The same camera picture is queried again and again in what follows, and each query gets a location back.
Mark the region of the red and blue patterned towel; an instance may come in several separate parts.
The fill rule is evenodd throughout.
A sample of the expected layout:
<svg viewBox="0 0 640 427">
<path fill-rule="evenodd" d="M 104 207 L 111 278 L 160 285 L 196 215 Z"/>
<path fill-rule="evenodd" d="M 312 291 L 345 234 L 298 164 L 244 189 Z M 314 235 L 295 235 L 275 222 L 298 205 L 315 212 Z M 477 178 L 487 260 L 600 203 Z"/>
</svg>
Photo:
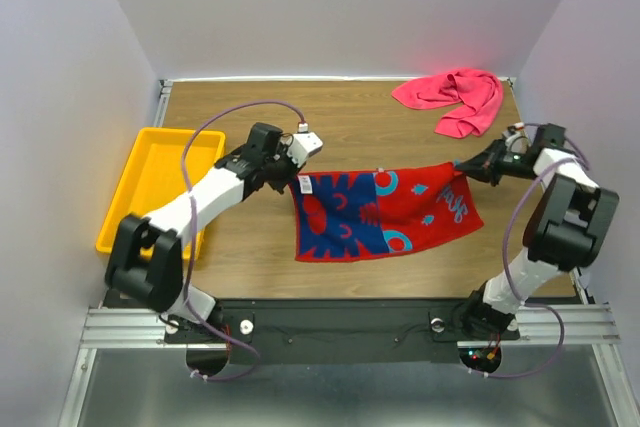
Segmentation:
<svg viewBox="0 0 640 427">
<path fill-rule="evenodd" d="M 376 171 L 308 173 L 313 193 L 289 184 L 295 259 L 355 262 L 402 256 L 484 226 L 464 174 L 453 163 Z"/>
</svg>

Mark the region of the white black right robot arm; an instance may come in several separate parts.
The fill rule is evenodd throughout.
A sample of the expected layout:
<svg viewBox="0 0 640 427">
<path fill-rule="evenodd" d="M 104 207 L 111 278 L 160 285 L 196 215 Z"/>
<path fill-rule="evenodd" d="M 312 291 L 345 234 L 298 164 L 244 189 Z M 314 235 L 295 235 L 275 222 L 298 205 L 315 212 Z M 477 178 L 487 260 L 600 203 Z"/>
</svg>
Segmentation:
<svg viewBox="0 0 640 427">
<path fill-rule="evenodd" d="M 491 186 L 505 177 L 527 179 L 530 192 L 544 190 L 523 233 L 522 249 L 504 259 L 500 274 L 472 292 L 459 315 L 471 338 L 501 335 L 521 306 L 548 281 L 597 258 L 619 205 L 618 193 L 589 177 L 589 164 L 565 128 L 509 126 L 484 151 L 456 165 L 456 171 Z"/>
</svg>

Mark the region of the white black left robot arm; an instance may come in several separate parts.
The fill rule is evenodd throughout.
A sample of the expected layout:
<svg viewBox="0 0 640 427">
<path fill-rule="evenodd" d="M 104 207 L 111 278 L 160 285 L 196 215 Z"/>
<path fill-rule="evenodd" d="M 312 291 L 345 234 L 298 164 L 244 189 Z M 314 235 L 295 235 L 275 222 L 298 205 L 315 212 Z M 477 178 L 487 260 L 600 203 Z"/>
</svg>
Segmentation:
<svg viewBox="0 0 640 427">
<path fill-rule="evenodd" d="M 191 284 L 193 268 L 183 271 L 183 251 L 222 212 L 264 185 L 283 192 L 322 142 L 306 123 L 294 134 L 258 122 L 244 144 L 217 160 L 196 183 L 166 205 L 119 223 L 105 283 L 159 313 L 188 320 L 199 340 L 210 341 L 223 324 L 219 301 Z"/>
</svg>

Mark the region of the white barcode towel label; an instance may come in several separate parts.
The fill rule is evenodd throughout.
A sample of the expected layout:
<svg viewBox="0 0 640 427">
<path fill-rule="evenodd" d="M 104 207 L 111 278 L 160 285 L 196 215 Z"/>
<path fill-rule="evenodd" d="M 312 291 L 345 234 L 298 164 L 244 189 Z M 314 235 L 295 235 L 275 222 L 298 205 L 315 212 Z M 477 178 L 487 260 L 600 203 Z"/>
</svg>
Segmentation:
<svg viewBox="0 0 640 427">
<path fill-rule="evenodd" d="M 310 195 L 313 193 L 313 182 L 309 175 L 300 175 L 298 177 L 300 192 L 303 195 Z"/>
</svg>

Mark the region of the pink crumpled towel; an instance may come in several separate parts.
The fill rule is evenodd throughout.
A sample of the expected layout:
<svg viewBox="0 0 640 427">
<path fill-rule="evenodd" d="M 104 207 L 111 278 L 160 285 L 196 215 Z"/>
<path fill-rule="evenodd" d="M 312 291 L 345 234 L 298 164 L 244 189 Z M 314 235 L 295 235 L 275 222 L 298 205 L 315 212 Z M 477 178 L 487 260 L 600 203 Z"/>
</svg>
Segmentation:
<svg viewBox="0 0 640 427">
<path fill-rule="evenodd" d="M 463 139 L 480 137 L 489 130 L 500 112 L 504 88 L 490 72 L 461 68 L 406 81 L 396 87 L 391 96 L 413 110 L 454 106 L 439 119 L 434 132 Z"/>
</svg>

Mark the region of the yellow plastic tray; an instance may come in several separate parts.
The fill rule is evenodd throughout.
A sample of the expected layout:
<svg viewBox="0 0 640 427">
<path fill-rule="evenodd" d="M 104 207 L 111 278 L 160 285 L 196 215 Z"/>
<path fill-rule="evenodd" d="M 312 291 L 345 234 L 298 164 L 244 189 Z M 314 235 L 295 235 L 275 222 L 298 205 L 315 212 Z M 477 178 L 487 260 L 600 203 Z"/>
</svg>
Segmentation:
<svg viewBox="0 0 640 427">
<path fill-rule="evenodd" d="M 97 252 L 110 255 L 116 231 L 127 214 L 142 217 L 185 192 L 184 147 L 195 131 L 146 127 L 139 131 L 98 234 Z M 194 186 L 226 150 L 226 135 L 205 130 L 189 149 L 187 170 Z"/>
</svg>

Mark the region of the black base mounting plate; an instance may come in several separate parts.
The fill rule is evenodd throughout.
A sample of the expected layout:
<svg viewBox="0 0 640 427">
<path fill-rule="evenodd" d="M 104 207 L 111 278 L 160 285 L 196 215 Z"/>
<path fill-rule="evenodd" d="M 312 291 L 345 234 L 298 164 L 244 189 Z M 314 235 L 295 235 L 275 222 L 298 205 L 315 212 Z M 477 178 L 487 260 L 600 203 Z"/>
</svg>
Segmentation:
<svg viewBox="0 0 640 427">
<path fill-rule="evenodd" d="M 516 340 L 464 320 L 459 298 L 225 299 L 233 338 L 264 364 L 456 363 L 462 345 Z"/>
</svg>

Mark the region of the aluminium front frame rail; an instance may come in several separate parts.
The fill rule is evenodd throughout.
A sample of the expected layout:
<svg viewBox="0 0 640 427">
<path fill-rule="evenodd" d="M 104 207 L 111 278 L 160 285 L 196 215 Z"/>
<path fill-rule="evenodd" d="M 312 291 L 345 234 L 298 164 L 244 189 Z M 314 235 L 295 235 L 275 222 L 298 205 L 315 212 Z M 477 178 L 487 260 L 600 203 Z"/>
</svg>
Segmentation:
<svg viewBox="0 0 640 427">
<path fill-rule="evenodd" d="M 473 333 L 458 320 L 457 302 L 294 301 L 230 302 L 225 323 L 231 337 L 266 351 L 276 344 L 303 341 L 404 344 L 411 336 L 458 347 L 486 345 L 617 344 L 620 334 L 610 308 L 600 305 L 555 305 L 550 310 L 523 308 L 503 333 Z M 98 308 L 86 316 L 80 344 L 93 349 L 213 349 L 223 339 L 191 321 L 163 319 L 144 309 Z"/>
</svg>

